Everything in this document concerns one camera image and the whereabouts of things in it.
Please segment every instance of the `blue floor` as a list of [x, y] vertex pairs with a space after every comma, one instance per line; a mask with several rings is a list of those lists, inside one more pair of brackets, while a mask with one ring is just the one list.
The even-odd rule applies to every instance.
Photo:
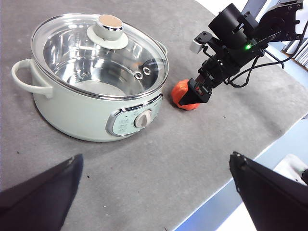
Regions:
[[[281, 53], [274, 43], [267, 50], [280, 60], [287, 56]], [[296, 62], [285, 63], [285, 71], [303, 86], [308, 88], [308, 72]], [[280, 137], [269, 149], [256, 158], [260, 164], [274, 168], [287, 154], [295, 154], [308, 163], [308, 120], [300, 120], [286, 134]], [[217, 191], [207, 199], [190, 217], [180, 224], [175, 231], [214, 231], [242, 202], [235, 190], [234, 181]]]

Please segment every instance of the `control panel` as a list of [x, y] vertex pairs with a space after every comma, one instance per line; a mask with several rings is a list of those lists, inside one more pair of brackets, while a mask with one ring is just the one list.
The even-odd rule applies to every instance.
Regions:
[[148, 126], [157, 116], [163, 95], [151, 101], [111, 113], [106, 130], [113, 136], [126, 136]]

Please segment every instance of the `lid knob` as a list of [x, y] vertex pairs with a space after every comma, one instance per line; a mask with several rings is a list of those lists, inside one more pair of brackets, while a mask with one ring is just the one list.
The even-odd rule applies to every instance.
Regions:
[[123, 34], [123, 23], [113, 15], [103, 14], [97, 17], [94, 32], [102, 39], [115, 41]]

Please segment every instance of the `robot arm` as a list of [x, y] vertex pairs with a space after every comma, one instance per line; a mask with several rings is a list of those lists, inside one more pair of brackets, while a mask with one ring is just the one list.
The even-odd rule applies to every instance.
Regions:
[[[203, 31], [192, 42], [191, 51], [199, 53], [203, 50], [209, 59], [198, 70], [199, 76], [188, 81], [188, 91], [179, 104], [208, 102], [212, 89], [222, 82], [234, 87], [247, 85], [249, 77], [240, 86], [232, 82], [237, 77], [230, 78], [253, 59], [254, 66], [257, 59], [264, 56], [270, 41], [302, 40], [303, 35], [295, 32], [295, 25], [300, 22], [295, 19], [295, 14], [302, 8], [303, 0], [283, 1], [270, 8], [258, 23], [250, 12], [242, 14], [233, 4], [226, 7], [209, 24], [217, 38]], [[215, 55], [206, 52], [208, 47]]]

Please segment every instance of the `black cable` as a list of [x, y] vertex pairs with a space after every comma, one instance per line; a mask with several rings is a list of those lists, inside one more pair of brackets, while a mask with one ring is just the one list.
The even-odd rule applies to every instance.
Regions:
[[242, 71], [241, 73], [239, 73], [237, 76], [235, 76], [233, 79], [230, 79], [230, 77], [228, 78], [228, 81], [229, 82], [233, 82], [234, 80], [236, 80], [239, 76], [241, 76], [242, 74], [246, 73], [247, 71], [251, 71], [253, 69], [256, 69], [256, 68], [259, 68], [259, 67], [263, 67], [263, 66], [270, 66], [270, 65], [276, 65], [276, 64], [281, 64], [281, 63], [284, 63], [284, 62], [287, 62], [288, 60], [292, 59], [293, 56], [298, 52], [300, 46], [302, 45], [302, 42], [303, 42], [303, 39], [304, 39], [304, 35], [306, 33], [306, 29], [307, 29], [307, 26], [308, 26], [308, 21], [306, 22], [305, 24], [305, 27], [304, 27], [304, 30], [303, 30], [303, 34], [299, 40], [299, 43], [298, 43], [298, 46], [296, 48], [296, 50], [294, 51], [293, 54], [291, 54], [288, 58], [282, 60], [282, 61], [278, 61], [278, 62], [272, 62], [272, 63], [266, 63], [266, 64], [260, 64], [258, 66], [254, 66], [254, 67], [250, 67], [244, 71]]
[[[268, 50], [264, 49], [265, 53], [267, 53], [268, 55], [270, 55], [270, 57], [272, 57], [274, 60], [281, 62], [280, 59], [278, 59], [275, 55], [273, 55], [272, 53], [270, 53]], [[284, 63], [281, 63], [281, 68], [284, 69]]]
[[[220, 63], [219, 63], [216, 59], [214, 59], [212, 55], [210, 55], [209, 53], [206, 53], [206, 51], [203, 51], [203, 53], [204, 53], [205, 55], [207, 55], [207, 57], [209, 57], [210, 59], [212, 59], [214, 62], [216, 62], [217, 65], [218, 65], [218, 67], [219, 67], [219, 69], [220, 69], [220, 72], [223, 73], [223, 70], [222, 70], [221, 67], [220, 67]], [[223, 83], [226, 84], [226, 85], [229, 84], [228, 82], [226, 82], [225, 79], [223, 80]]]
[[[260, 58], [260, 56], [258, 55], [258, 56], [254, 59], [254, 62], [252, 63], [251, 67], [254, 67], [254, 66], [256, 65], [256, 63], [257, 63], [257, 61], [258, 61], [259, 58]], [[242, 88], [242, 87], [245, 87], [245, 86], [248, 84], [248, 82], [249, 82], [249, 78], [250, 78], [250, 73], [251, 73], [251, 71], [252, 71], [252, 69], [249, 71], [249, 73], [248, 73], [248, 75], [247, 75], [247, 78], [246, 78], [246, 82], [245, 82], [244, 84], [242, 84], [242, 85], [237, 85], [237, 84], [233, 83], [232, 81], [230, 81], [230, 80], [229, 80], [230, 78], [228, 78], [228, 83], [229, 83], [231, 86], [233, 86], [234, 88]]]

